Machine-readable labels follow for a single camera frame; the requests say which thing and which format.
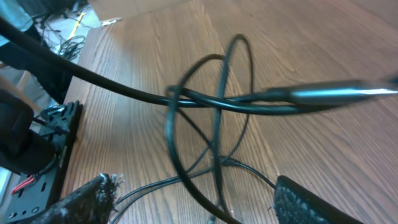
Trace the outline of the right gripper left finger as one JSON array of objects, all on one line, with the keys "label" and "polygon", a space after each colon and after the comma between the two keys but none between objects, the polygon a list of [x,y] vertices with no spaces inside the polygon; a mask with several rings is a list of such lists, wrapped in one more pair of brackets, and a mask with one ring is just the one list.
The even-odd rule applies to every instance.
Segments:
[{"label": "right gripper left finger", "polygon": [[107,223],[123,175],[100,173],[32,221],[33,224]]}]

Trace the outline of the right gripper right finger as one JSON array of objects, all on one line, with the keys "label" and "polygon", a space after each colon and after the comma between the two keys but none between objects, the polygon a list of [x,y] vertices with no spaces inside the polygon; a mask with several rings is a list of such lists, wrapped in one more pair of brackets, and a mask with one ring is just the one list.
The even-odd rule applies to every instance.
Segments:
[{"label": "right gripper right finger", "polygon": [[277,178],[274,210],[279,223],[362,224],[284,175]]}]

